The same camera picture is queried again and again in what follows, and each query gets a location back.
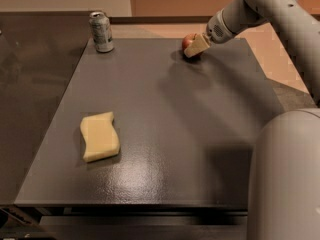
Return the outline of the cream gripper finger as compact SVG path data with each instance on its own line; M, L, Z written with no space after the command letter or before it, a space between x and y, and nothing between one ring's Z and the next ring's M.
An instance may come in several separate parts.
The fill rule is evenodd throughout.
M187 58L204 52L211 46L209 39L204 34L197 34L194 41L186 48L184 55Z

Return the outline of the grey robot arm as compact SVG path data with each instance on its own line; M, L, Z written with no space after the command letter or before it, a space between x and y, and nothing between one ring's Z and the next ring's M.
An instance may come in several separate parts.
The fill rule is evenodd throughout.
M320 22L297 0L234 0L183 49L196 56L244 30L270 23L315 102L320 101ZM320 109L270 121L254 146L247 240L320 240Z

